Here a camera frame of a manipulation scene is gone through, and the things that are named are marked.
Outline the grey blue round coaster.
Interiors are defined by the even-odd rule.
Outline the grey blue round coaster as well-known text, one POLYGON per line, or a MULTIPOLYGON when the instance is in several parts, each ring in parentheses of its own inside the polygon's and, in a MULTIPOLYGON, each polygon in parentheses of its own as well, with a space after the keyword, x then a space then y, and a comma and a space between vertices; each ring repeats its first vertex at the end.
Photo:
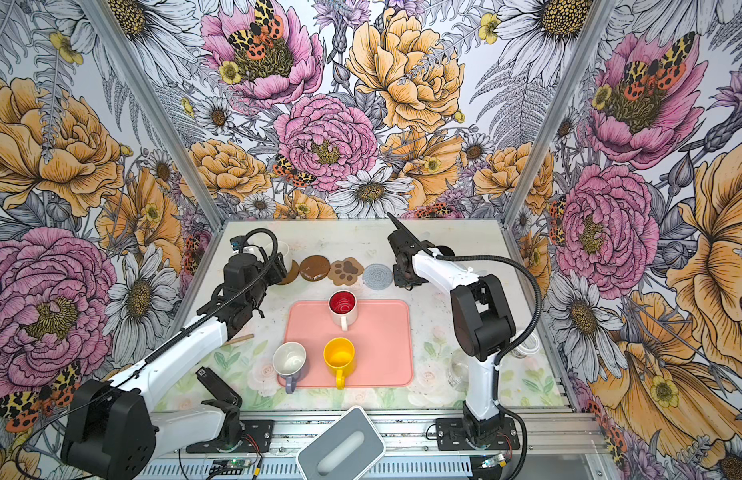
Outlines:
POLYGON ((370 264, 365 268, 362 276, 364 284, 375 291, 381 291, 393 284, 392 270, 380 263, 370 264))

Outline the matte brown round coaster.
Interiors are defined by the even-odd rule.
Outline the matte brown round coaster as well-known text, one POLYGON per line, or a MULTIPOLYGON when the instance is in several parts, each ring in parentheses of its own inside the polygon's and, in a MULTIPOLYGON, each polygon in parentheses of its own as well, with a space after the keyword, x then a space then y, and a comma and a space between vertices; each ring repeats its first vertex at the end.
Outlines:
POLYGON ((288 285, 298 278, 300 274, 300 265, 296 260, 293 260, 290 265, 290 270, 287 276, 284 278, 280 285, 288 285))

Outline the brown paw print coaster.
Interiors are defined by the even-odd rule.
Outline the brown paw print coaster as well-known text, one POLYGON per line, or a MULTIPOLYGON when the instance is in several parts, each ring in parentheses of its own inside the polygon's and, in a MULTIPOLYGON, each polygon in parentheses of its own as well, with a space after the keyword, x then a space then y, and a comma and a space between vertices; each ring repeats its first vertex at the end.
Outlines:
POLYGON ((363 265, 354 257, 347 257, 332 262, 327 277, 336 286, 351 286, 362 277, 363 273, 363 265))

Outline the glossy brown round coaster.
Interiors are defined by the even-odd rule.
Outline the glossy brown round coaster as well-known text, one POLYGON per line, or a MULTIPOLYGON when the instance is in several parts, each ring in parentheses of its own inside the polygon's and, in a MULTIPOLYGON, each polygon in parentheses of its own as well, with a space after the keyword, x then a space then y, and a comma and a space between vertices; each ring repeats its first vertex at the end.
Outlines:
POLYGON ((308 256, 299 265, 300 276, 310 282, 322 280, 330 271, 331 262, 322 255, 308 256))

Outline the white mug red inside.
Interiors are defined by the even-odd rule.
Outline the white mug red inside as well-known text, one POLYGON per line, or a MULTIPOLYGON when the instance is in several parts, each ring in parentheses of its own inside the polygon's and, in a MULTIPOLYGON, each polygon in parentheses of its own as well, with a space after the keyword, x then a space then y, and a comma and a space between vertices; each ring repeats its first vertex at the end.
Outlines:
POLYGON ((344 332, 357 321, 359 303, 357 297, 350 291, 335 292, 328 300, 328 308, 333 322, 344 332))

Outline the black mug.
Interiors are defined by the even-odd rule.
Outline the black mug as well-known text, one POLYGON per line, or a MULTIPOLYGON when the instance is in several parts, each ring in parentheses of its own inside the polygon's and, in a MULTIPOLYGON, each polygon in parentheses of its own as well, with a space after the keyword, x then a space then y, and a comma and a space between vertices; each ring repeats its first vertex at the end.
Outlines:
POLYGON ((455 255, 455 252, 448 246, 438 245, 437 249, 440 252, 440 254, 443 256, 453 257, 455 255))

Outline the white mug off tray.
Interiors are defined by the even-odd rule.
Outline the white mug off tray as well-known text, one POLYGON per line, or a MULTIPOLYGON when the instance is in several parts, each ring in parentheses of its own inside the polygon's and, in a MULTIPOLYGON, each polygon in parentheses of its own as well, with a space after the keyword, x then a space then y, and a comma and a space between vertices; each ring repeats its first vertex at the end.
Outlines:
MULTIPOLYGON (((246 248, 246 251, 253 254, 259 261, 265 262, 267 258, 273 254, 273 245, 269 240, 254 240, 250 246, 246 248)), ((283 264, 286 271, 289 272, 292 268, 292 255, 290 247, 287 243, 279 242, 277 253, 283 257, 283 264)))

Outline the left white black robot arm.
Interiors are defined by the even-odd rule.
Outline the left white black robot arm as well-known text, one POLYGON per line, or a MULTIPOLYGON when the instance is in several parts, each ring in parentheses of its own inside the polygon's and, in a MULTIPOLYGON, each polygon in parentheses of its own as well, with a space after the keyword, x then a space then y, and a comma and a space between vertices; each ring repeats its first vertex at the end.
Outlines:
POLYGON ((64 464, 103 479, 133 479, 156 456, 242 440, 240 407, 218 391, 193 409, 155 410, 179 379, 262 311, 268 288, 287 275, 271 230, 255 228, 231 245, 223 281, 197 317, 128 369, 108 381, 88 380, 75 392, 60 450, 64 464))

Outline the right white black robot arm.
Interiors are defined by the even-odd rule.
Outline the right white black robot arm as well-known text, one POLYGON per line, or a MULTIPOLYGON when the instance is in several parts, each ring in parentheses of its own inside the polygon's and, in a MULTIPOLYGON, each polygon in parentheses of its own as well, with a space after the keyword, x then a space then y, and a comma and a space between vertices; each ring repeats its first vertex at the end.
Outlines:
POLYGON ((388 242, 395 257, 394 284, 406 290, 430 283, 450 298, 455 337, 469 357, 468 389, 462 408, 466 439, 475 447, 488 445, 520 422, 499 400, 503 358, 533 334, 542 313, 543 296, 535 276, 523 263, 498 255, 444 254, 429 241, 418 239, 398 218, 388 242), (519 333, 508 297, 499 278, 478 275, 464 262, 492 261, 514 268, 529 281, 535 306, 529 324, 519 333))

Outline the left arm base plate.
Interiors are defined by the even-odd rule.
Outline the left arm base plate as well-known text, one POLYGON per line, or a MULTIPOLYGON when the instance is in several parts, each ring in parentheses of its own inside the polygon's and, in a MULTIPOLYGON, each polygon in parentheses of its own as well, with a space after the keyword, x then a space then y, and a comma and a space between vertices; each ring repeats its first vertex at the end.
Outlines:
POLYGON ((240 420, 237 425, 224 427, 217 438, 188 445, 185 451, 190 454, 267 453, 273 427, 272 420, 240 420))

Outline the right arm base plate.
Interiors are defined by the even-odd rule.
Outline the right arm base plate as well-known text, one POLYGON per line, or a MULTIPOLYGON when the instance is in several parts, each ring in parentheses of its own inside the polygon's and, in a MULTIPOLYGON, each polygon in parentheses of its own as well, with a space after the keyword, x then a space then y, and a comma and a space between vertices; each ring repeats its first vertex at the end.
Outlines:
POLYGON ((461 418, 438 418, 435 422, 436 442, 439 451, 467 451, 467 450, 501 450, 518 451, 521 447, 519 429, 515 421, 509 418, 504 420, 503 426, 496 432, 471 442, 463 426, 461 418))

